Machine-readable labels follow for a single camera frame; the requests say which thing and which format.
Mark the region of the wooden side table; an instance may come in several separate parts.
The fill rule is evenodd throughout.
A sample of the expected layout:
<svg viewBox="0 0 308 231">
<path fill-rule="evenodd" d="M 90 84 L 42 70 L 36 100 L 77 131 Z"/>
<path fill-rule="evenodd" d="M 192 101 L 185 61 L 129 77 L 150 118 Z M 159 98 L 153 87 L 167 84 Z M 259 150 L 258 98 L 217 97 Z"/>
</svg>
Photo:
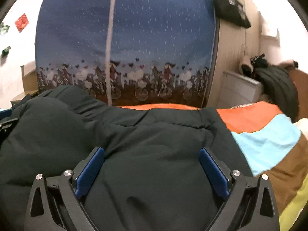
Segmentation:
<svg viewBox="0 0 308 231">
<path fill-rule="evenodd" d="M 23 82 L 23 92 L 10 100 L 11 105 L 20 103 L 21 100 L 27 95 L 34 97 L 39 94 L 35 60 L 29 62 L 28 64 L 22 65 L 20 68 Z"/>
</svg>

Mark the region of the large black padded jacket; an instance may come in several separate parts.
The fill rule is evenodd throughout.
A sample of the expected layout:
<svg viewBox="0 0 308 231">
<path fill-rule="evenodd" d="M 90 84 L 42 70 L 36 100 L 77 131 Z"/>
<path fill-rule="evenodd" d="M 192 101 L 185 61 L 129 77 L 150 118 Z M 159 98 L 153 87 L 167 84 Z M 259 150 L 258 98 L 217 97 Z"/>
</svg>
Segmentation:
<svg viewBox="0 0 308 231">
<path fill-rule="evenodd" d="M 84 206 L 99 230 L 204 230 L 220 204 L 198 161 L 202 148 L 252 175 L 215 109 L 109 107 L 68 86 L 12 116 L 18 123 L 1 145 L 1 230 L 23 230 L 37 174 L 58 176 L 97 146 L 105 162 Z"/>
</svg>

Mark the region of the black quilted jacket on headboard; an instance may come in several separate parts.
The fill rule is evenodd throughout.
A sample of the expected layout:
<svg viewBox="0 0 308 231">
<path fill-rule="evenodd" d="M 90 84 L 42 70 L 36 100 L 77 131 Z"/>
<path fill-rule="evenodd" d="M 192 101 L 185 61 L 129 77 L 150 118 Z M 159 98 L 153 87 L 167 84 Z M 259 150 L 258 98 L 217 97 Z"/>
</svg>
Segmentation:
<svg viewBox="0 0 308 231">
<path fill-rule="evenodd" d="M 288 70 L 297 68 L 298 63 L 288 60 L 274 65 L 269 63 L 262 54 L 252 57 L 251 64 L 253 66 L 252 77 L 263 85 L 264 94 L 285 115 L 295 121 L 299 114 L 298 91 Z"/>
</svg>

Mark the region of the green wall hook ornament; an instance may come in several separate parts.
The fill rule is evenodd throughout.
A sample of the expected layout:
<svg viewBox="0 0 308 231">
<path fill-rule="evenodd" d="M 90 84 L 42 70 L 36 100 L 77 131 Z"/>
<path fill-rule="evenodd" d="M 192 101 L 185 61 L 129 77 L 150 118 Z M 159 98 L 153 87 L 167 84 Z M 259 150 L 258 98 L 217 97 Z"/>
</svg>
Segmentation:
<svg viewBox="0 0 308 231">
<path fill-rule="evenodd" d="M 11 49 L 10 46 L 6 47 L 5 49 L 2 50 L 2 53 L 1 53 L 1 57 L 2 58 L 5 58 L 8 54 L 9 54 L 9 50 Z"/>
</svg>

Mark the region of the blue fabric wardrobe with bicycles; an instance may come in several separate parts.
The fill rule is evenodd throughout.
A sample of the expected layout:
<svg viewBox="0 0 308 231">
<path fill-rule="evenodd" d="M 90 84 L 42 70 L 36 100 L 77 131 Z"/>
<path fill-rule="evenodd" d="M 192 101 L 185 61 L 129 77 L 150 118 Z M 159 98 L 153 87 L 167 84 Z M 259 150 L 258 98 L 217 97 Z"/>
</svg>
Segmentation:
<svg viewBox="0 0 308 231">
<path fill-rule="evenodd" d="M 213 0 L 43 0 L 40 92 L 75 85 L 114 106 L 206 105 Z"/>
</svg>

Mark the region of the black hanging tote bag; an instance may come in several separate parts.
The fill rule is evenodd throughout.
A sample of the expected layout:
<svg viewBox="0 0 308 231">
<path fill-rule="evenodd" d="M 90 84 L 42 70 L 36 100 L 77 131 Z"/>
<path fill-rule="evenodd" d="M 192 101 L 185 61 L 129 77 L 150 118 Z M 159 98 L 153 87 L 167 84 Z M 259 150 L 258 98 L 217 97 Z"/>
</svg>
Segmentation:
<svg viewBox="0 0 308 231">
<path fill-rule="evenodd" d="M 213 0 L 213 6 L 218 18 L 244 29 L 251 27 L 244 6 L 238 0 Z"/>
</svg>

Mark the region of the white wall air conditioner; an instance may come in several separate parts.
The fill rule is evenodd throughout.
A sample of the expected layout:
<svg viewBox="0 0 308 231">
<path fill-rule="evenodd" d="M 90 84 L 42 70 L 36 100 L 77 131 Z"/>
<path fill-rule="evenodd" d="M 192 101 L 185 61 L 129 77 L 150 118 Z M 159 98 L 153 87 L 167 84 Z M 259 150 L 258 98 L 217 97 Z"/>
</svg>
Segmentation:
<svg viewBox="0 0 308 231">
<path fill-rule="evenodd" d="M 263 23 L 260 30 L 260 47 L 274 45 L 280 47 L 280 35 L 277 27 Z"/>
</svg>

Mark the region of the colourful striped bed blanket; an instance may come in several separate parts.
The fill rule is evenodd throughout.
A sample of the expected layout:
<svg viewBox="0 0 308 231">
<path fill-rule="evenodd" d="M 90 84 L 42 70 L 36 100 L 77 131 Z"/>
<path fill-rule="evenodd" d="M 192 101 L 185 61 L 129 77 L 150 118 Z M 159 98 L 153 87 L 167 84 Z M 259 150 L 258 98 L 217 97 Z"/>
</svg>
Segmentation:
<svg viewBox="0 0 308 231">
<path fill-rule="evenodd" d="M 209 148 L 229 168 L 267 176 L 281 230 L 304 230 L 307 119 L 265 102 L 232 109 L 177 104 L 123 106 L 124 177 L 134 230 L 203 230 L 221 203 L 197 159 Z"/>
</svg>

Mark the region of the red paper wall decoration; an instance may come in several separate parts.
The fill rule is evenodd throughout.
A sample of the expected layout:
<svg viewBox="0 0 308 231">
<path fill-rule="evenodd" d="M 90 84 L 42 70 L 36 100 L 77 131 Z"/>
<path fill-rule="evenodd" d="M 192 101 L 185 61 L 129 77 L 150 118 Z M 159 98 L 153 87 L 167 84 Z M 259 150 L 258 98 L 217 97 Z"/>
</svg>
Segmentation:
<svg viewBox="0 0 308 231">
<path fill-rule="evenodd" d="M 21 33 L 28 24 L 29 21 L 25 13 L 15 21 L 15 26 L 19 33 Z"/>
</svg>

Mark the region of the dark wall sticker cluster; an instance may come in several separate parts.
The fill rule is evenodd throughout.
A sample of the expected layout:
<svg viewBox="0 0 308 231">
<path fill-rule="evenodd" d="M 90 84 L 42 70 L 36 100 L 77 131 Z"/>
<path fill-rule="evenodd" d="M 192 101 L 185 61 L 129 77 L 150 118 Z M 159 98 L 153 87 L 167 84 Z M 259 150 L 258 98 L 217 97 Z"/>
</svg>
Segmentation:
<svg viewBox="0 0 308 231">
<path fill-rule="evenodd" d="M 0 34 L 6 34 L 9 30 L 10 26 L 5 25 L 3 22 L 0 25 Z"/>
</svg>

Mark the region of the white drawer cabinet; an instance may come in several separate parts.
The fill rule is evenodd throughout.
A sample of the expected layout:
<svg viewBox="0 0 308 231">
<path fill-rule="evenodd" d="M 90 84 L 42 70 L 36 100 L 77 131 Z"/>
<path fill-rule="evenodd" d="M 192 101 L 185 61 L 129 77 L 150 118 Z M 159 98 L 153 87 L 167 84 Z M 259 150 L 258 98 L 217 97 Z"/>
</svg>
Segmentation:
<svg viewBox="0 0 308 231">
<path fill-rule="evenodd" d="M 258 102 L 263 94 L 263 85 L 252 78 L 231 71 L 223 72 L 223 80 L 216 104 L 218 109 Z"/>
</svg>

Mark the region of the wooden bed headboard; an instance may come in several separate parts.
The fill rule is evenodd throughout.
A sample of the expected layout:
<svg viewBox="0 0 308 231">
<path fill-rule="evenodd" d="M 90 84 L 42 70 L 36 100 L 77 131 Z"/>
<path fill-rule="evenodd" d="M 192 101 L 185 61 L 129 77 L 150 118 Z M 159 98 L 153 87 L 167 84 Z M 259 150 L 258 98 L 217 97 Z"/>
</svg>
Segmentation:
<svg viewBox="0 0 308 231">
<path fill-rule="evenodd" d="M 297 68 L 290 68 L 288 73 L 298 91 L 299 113 L 295 121 L 299 121 L 302 118 L 307 118 L 308 76 L 305 72 Z"/>
</svg>

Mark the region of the beige and black plush item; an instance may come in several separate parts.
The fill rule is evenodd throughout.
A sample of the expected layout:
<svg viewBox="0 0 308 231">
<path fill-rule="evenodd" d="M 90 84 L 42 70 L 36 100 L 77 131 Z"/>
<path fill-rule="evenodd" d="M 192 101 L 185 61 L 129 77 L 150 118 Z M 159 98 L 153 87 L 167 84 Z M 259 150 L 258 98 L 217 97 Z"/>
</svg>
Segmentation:
<svg viewBox="0 0 308 231">
<path fill-rule="evenodd" d="M 239 72 L 241 75 L 251 78 L 254 71 L 253 65 L 251 64 L 251 58 L 245 55 L 241 58 L 239 63 Z"/>
</svg>

